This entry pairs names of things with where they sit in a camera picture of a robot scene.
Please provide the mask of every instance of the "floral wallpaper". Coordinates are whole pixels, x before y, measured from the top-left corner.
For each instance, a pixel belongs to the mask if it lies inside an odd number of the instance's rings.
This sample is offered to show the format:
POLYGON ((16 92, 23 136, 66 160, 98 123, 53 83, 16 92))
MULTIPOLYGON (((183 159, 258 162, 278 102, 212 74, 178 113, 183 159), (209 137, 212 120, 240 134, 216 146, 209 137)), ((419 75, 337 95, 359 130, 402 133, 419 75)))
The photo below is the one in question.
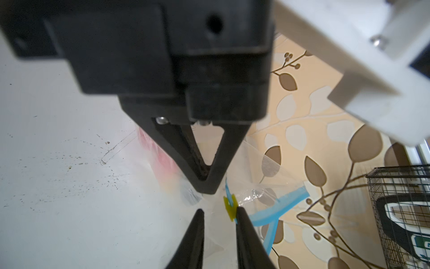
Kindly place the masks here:
POLYGON ((274 46, 267 116, 246 140, 302 179, 310 198, 280 218, 273 263, 386 268, 364 175, 407 164, 402 146, 327 99, 342 74, 283 35, 274 46))

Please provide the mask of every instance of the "clear plastic bag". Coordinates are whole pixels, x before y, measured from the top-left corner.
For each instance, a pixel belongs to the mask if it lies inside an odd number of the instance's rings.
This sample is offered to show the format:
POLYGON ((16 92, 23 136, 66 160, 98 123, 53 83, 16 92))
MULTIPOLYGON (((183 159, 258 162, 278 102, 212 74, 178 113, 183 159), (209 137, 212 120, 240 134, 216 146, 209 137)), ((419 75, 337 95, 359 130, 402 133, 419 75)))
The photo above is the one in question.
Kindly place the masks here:
MULTIPOLYGON (((279 217, 309 196, 301 180, 245 141, 218 191, 214 195, 198 193, 175 162, 140 128, 138 137, 172 206, 190 221, 198 208, 205 212, 204 268, 237 268, 236 227, 229 218, 224 197, 233 205, 234 195, 238 205, 245 208, 269 253, 279 217), (261 226, 264 225, 269 226, 263 240, 261 226)), ((205 162, 211 163, 221 136, 208 137, 196 137, 196 141, 205 162)))

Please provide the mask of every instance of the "silver screw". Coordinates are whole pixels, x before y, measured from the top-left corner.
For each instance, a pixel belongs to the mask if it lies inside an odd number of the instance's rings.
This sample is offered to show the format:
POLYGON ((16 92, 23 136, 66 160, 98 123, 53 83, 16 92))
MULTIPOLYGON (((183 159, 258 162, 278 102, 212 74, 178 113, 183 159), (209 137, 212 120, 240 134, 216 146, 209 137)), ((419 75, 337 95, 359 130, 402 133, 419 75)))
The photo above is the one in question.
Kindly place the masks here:
POLYGON ((372 44, 380 50, 384 50, 388 44, 388 39, 380 34, 374 35, 370 38, 372 44))
POLYGON ((155 121, 160 125, 169 123, 169 120, 166 117, 156 117, 155 121))
POLYGON ((197 123, 200 126, 208 126, 211 122, 210 121, 203 121, 203 120, 201 120, 201 121, 197 121, 197 123))

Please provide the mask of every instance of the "black mesh basket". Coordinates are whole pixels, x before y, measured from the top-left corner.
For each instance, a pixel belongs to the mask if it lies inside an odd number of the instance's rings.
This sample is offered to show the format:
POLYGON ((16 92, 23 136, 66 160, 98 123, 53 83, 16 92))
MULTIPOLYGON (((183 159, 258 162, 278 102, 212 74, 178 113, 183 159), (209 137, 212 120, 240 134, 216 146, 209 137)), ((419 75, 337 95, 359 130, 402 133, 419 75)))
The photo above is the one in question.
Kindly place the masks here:
POLYGON ((366 177, 387 268, 430 269, 430 165, 378 167, 366 177))

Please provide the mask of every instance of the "yellow clip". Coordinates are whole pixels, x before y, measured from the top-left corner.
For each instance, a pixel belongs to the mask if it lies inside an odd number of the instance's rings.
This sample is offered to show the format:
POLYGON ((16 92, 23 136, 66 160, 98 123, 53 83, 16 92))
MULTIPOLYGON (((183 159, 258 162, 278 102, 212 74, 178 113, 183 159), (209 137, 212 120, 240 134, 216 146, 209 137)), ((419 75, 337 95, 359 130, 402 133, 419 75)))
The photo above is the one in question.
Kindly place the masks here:
POLYGON ((236 211, 239 204, 237 203, 237 200, 234 194, 231 195, 231 198, 233 199, 233 206, 230 206, 230 203, 228 202, 228 199, 225 196, 224 196, 224 204, 225 204, 225 210, 227 210, 230 220, 233 221, 236 218, 236 211))

